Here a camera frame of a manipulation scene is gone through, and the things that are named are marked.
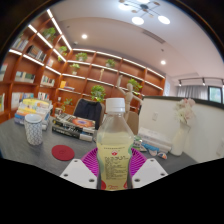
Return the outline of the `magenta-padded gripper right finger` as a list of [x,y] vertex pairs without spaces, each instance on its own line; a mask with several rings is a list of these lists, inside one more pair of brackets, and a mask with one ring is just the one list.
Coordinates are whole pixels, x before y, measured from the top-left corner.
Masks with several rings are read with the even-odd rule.
[[141,188],[167,176],[167,172],[154,158],[147,159],[140,151],[132,148],[131,185]]

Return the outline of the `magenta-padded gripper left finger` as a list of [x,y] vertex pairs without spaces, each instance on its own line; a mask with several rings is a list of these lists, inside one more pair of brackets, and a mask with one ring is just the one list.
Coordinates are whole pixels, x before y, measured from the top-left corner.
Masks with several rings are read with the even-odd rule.
[[97,149],[92,149],[81,159],[73,159],[60,177],[84,188],[96,189],[99,176]]

